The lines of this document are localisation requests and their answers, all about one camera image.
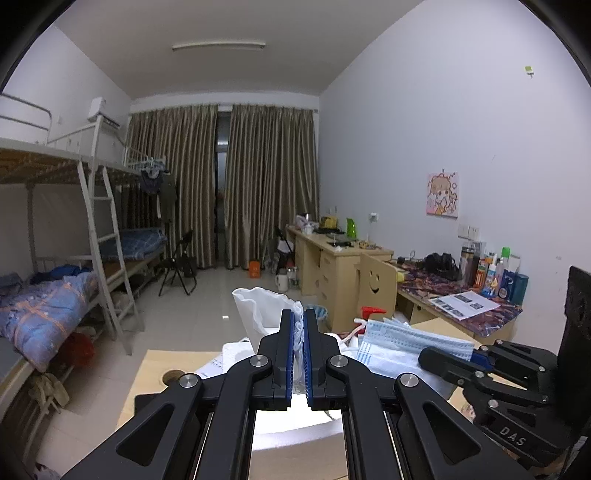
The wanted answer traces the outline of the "left brown curtain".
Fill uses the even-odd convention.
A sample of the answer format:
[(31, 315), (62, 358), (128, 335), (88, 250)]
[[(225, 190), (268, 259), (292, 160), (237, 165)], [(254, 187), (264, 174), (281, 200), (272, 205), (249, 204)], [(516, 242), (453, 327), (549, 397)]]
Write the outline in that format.
[(188, 256), (198, 268), (211, 268), (214, 257), (214, 162), (217, 107), (193, 105), (134, 113), (127, 145), (163, 159), (176, 190), (169, 243), (193, 232)]

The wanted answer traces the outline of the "black folding chair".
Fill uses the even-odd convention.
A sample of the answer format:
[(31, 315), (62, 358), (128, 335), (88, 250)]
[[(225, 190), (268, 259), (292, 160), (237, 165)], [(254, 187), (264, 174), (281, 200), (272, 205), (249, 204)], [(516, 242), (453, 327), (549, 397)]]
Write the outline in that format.
[[(172, 286), (176, 279), (180, 281), (186, 296), (190, 296), (197, 289), (197, 273), (195, 273), (188, 256), (188, 248), (192, 243), (193, 235), (193, 230), (185, 232), (177, 241), (173, 253), (161, 263), (164, 276), (158, 290), (158, 296), (162, 295), (166, 285)], [(185, 274), (188, 274), (188, 277), (193, 280), (193, 286), (190, 289), (187, 288), (184, 282)]]

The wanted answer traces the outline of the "pink anime wall poster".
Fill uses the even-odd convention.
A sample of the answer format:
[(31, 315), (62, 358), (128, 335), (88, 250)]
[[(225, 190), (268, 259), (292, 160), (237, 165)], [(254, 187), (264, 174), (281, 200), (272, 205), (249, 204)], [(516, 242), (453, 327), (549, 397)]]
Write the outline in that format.
[(457, 218), (459, 215), (460, 181), (457, 172), (430, 174), (427, 183), (426, 213), (431, 216)]

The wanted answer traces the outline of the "orange floor container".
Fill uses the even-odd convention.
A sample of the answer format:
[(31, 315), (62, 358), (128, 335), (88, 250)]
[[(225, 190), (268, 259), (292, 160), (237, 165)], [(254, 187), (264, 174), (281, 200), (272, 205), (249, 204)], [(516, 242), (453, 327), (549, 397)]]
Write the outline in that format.
[(257, 279), (262, 275), (260, 273), (260, 262), (256, 260), (252, 260), (249, 262), (249, 277), (252, 279)]

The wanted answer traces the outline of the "smiley wooden chair back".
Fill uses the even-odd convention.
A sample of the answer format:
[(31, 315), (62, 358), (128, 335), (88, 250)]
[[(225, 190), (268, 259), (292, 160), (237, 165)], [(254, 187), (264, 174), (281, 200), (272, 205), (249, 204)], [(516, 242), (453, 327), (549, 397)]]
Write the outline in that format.
[(390, 318), (396, 310), (398, 296), (398, 270), (389, 262), (363, 254), (359, 264), (358, 311), (363, 306), (377, 307), (387, 311), (373, 315), (373, 319)]

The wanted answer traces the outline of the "white floor mug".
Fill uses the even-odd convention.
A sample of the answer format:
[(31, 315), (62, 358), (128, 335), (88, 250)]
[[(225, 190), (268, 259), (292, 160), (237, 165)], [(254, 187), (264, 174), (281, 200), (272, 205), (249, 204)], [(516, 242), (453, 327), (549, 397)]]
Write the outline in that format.
[(274, 281), (276, 281), (277, 290), (281, 293), (287, 292), (287, 290), (290, 289), (290, 280), (286, 273), (277, 274), (276, 277), (274, 277)]

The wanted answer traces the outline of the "green bottle on desk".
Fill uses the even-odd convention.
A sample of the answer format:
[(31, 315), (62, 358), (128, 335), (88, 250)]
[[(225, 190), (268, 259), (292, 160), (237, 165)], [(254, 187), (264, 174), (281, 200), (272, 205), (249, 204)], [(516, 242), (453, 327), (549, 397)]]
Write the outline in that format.
[(346, 235), (349, 239), (356, 241), (358, 238), (358, 232), (356, 231), (356, 222), (353, 218), (346, 219)]

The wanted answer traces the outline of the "white red pump lotion bottle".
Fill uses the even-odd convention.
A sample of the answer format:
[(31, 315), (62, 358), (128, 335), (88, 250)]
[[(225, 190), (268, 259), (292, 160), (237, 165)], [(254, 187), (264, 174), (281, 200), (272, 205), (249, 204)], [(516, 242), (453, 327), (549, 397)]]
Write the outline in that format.
[(360, 312), (361, 317), (356, 318), (353, 321), (353, 323), (356, 324), (356, 328), (352, 331), (353, 335), (361, 335), (365, 333), (366, 325), (373, 315), (384, 315), (387, 313), (384, 309), (370, 306), (363, 306)]

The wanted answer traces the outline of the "white plastic bag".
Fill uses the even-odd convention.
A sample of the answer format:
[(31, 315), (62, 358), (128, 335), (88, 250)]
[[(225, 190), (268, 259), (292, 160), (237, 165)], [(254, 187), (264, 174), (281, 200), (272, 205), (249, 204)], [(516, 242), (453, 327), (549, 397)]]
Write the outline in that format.
[(304, 394), (304, 306), (286, 295), (262, 287), (232, 291), (238, 314), (252, 349), (259, 349), (264, 336), (280, 329), (283, 310), (294, 314), (294, 393)]

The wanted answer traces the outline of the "white air conditioner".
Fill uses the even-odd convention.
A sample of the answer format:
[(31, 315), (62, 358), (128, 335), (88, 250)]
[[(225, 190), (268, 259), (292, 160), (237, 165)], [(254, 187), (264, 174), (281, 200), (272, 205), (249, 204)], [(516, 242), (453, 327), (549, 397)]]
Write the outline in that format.
[(115, 129), (119, 129), (121, 127), (121, 124), (107, 112), (106, 99), (103, 97), (96, 97), (91, 100), (87, 120), (89, 122), (95, 122), (99, 117), (102, 117), (103, 121), (107, 125)]

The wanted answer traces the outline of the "white printed paper sheet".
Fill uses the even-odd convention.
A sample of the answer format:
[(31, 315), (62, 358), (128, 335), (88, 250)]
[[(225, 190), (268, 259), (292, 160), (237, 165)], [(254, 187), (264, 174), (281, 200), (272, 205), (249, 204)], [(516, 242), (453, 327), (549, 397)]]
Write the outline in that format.
[(429, 302), (460, 321), (496, 310), (500, 307), (500, 304), (473, 291), (439, 296), (431, 298)]

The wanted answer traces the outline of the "white metal bunk bed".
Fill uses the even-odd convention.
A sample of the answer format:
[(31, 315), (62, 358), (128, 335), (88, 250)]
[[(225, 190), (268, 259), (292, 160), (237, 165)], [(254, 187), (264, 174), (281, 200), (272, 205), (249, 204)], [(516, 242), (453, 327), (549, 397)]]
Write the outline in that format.
[(39, 372), (1, 337), (1, 352), (11, 362), (1, 367), (1, 404), (8, 407), (23, 386), (42, 405), (54, 402), (47, 388), (53, 367), (67, 346), (89, 329), (130, 352), (130, 336), (144, 329), (131, 279), (146, 272), (163, 252), (157, 229), (124, 227), (122, 196), (136, 187), (153, 159), (130, 148), (119, 129), (102, 117), (55, 135), (49, 109), (3, 94), (1, 97), (1, 232), (4, 258), (24, 248), (27, 260), (6, 266), (1, 280), (19, 276), (31, 285), (82, 272), (98, 277), (87, 313)]

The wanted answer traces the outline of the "blue surgical face mask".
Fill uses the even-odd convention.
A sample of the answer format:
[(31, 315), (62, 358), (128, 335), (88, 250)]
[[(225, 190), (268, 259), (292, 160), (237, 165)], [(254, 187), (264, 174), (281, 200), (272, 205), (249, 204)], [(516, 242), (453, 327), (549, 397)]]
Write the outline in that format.
[(413, 373), (442, 397), (449, 399), (456, 387), (420, 366), (419, 356), (428, 347), (470, 361), (475, 345), (470, 340), (422, 331), (398, 320), (370, 320), (356, 352), (356, 361), (366, 365), (373, 373), (393, 379)]

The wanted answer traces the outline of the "teal box on desk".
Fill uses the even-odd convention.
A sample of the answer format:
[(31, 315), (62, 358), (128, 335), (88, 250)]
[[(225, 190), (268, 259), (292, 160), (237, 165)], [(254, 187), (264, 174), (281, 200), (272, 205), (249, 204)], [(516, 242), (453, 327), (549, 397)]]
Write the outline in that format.
[(529, 277), (522, 273), (517, 273), (513, 281), (513, 289), (510, 297), (510, 302), (514, 305), (521, 306), (524, 302), (525, 295), (529, 284)]

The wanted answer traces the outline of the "blue plaid quilt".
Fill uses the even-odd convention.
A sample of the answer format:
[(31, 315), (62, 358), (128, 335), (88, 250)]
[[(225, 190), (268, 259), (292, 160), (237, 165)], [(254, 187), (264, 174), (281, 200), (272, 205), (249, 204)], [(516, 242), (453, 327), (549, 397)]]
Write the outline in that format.
[(1, 337), (44, 372), (87, 313), (97, 289), (93, 272), (35, 285), (6, 277), (1, 280)]

